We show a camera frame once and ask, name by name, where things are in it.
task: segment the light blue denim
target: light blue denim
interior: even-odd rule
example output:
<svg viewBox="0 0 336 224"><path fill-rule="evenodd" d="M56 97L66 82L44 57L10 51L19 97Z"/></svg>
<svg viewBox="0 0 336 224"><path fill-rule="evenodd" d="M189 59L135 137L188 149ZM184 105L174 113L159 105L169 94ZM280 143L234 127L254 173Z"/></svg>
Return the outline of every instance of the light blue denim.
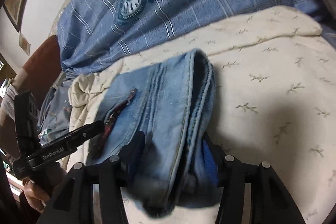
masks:
<svg viewBox="0 0 336 224"><path fill-rule="evenodd" d="M204 53L194 49L118 75L99 106L96 120L106 119L133 88L137 94L119 115L103 155L98 160L88 159L87 164L118 154L141 130L146 145L128 191L151 216L169 213L179 200L188 207L218 202L218 190L207 177L201 150L216 90L213 68Z"/></svg>

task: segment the cream bedsheet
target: cream bedsheet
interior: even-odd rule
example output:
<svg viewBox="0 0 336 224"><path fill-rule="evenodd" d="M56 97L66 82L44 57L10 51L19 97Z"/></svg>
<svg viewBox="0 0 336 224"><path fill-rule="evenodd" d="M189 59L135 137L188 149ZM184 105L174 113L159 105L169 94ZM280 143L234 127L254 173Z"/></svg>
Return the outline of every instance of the cream bedsheet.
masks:
<svg viewBox="0 0 336 224"><path fill-rule="evenodd" d="M231 17L173 41L127 56L101 73L80 75L69 90L73 130L93 122L117 73L202 49L217 81L208 133L226 153L269 161L306 223L321 224L336 202L336 52L309 16L284 6ZM68 170L86 160L84 144ZM125 202L130 223L214 223L218 206L177 207L153 220Z"/></svg>

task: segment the metal screw head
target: metal screw head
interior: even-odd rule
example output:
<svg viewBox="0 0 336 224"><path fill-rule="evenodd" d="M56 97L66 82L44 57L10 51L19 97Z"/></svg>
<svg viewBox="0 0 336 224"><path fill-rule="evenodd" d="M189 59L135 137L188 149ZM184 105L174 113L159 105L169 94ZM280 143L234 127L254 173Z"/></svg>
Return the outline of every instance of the metal screw head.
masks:
<svg viewBox="0 0 336 224"><path fill-rule="evenodd" d="M75 163L74 165L73 165L73 168L75 169L75 170L78 170L78 169L80 169L80 168L82 168L83 167L83 163L81 163L81 162L77 162L77 163Z"/></svg>
<svg viewBox="0 0 336 224"><path fill-rule="evenodd" d="M119 156L118 155L113 155L109 159L110 159L110 161L115 162L115 161L119 160Z"/></svg>
<svg viewBox="0 0 336 224"><path fill-rule="evenodd" d="M271 164L270 164L268 161L263 161L263 162L261 163L261 165L262 165L263 167L265 167L265 168L270 168L270 167L271 167Z"/></svg>
<svg viewBox="0 0 336 224"><path fill-rule="evenodd" d="M234 160L235 160L235 157L232 156L232 155L226 155L226 156L225 156L225 160L226 160L226 161L234 161Z"/></svg>

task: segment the white wall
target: white wall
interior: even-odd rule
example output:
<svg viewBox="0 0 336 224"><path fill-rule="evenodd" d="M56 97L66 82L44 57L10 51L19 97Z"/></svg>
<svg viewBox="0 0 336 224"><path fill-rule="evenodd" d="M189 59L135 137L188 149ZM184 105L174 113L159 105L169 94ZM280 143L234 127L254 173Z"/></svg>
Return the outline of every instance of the white wall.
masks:
<svg viewBox="0 0 336 224"><path fill-rule="evenodd" d="M31 44L30 55L47 39L65 0L27 0L21 33ZM16 72L29 58L19 46L16 32L3 8L0 10L0 52Z"/></svg>
<svg viewBox="0 0 336 224"><path fill-rule="evenodd" d="M4 8L0 10L0 52L17 73L29 56L19 46L19 34L9 20Z"/></svg>

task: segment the shirt logo patch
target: shirt logo patch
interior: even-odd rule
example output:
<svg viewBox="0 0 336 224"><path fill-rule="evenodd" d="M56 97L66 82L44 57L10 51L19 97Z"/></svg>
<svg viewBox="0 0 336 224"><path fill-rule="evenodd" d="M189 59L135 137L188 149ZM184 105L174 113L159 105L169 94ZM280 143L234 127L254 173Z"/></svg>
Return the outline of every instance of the shirt logo patch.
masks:
<svg viewBox="0 0 336 224"><path fill-rule="evenodd" d="M120 0L119 11L117 17L118 25L126 25L135 22L144 10L148 2L153 3L154 0Z"/></svg>

